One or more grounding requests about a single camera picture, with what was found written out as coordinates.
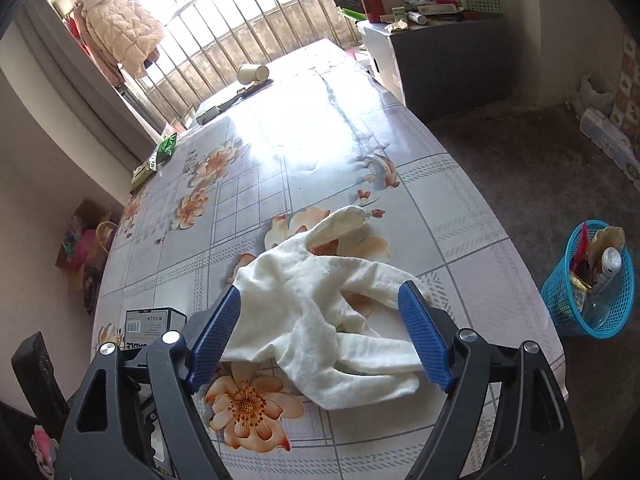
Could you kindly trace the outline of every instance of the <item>blue gripper pad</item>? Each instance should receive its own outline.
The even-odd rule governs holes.
[[[240,291],[230,286],[191,350],[185,382],[192,392],[211,380],[239,316]]]
[[[449,348],[409,282],[398,289],[398,310],[427,377],[446,392],[453,383]]]

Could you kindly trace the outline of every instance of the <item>white wall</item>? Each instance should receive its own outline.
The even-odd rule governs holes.
[[[12,50],[19,45],[15,33],[10,27],[0,41],[0,400],[29,413],[11,355],[41,331],[62,392],[68,397],[78,388],[89,364],[92,318],[79,294],[67,295],[66,276],[54,264],[82,200],[91,198],[119,216],[130,176],[92,152],[104,149],[82,138],[89,133],[33,59]]]
[[[66,278],[54,266],[65,216],[43,190],[16,173],[5,161],[0,165],[0,400],[31,413],[11,355],[25,338],[41,331],[55,377],[69,397],[89,364],[92,318],[79,294],[66,294]]]
[[[540,4],[538,0],[502,0],[516,51],[516,95],[532,103],[540,92]]]
[[[0,40],[0,69],[30,114],[63,152],[111,196],[126,204],[130,171],[95,139],[60,97],[15,23]]]
[[[565,99],[593,73],[599,90],[615,88],[623,23],[608,0],[503,0],[518,62],[516,94],[529,105]]]
[[[539,0],[542,43],[538,103],[554,104],[593,73],[594,86],[613,90],[622,62],[623,22],[609,0]]]

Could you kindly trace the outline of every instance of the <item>green package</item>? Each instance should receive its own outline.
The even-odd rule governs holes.
[[[156,162],[162,162],[174,154],[177,139],[178,134],[173,134],[158,145],[158,149],[156,150]]]
[[[133,179],[131,181],[130,188],[131,194],[134,194],[140,186],[142,186],[156,171],[158,171],[156,155],[156,152],[153,152],[146,162],[142,164],[142,166],[136,168],[136,171],[133,172]]]

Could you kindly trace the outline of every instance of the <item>white cloth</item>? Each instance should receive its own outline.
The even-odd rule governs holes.
[[[144,62],[164,38],[162,23],[138,0],[82,0],[89,34],[133,79],[146,75]]]
[[[398,309],[400,285],[420,281],[379,262],[309,252],[365,221],[361,208],[345,207],[239,269],[240,317],[222,360],[274,358],[300,392],[326,410],[413,393],[418,378],[412,372],[422,365],[412,343],[380,337],[342,294]]]

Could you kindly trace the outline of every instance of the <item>cardboard box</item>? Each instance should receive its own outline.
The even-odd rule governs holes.
[[[124,323],[124,348],[141,348],[150,345],[168,330],[181,331],[187,317],[178,310],[165,306],[127,310]]]
[[[95,202],[89,199],[84,199],[82,203],[76,208],[73,216],[77,216],[86,229],[97,229],[100,224],[111,221],[111,211],[104,209],[97,205]],[[113,232],[110,235],[110,239],[113,240]],[[104,265],[109,255],[108,247],[104,247],[100,243],[100,239],[95,236],[92,240],[91,247],[87,259],[78,268],[74,265],[73,260],[69,260],[66,254],[65,248],[60,244],[60,250],[58,251],[58,257],[56,258],[56,267],[63,269],[68,274],[68,293],[73,294],[78,290],[82,290],[82,280],[84,279],[84,268],[86,266],[93,267],[94,269],[102,272]]]

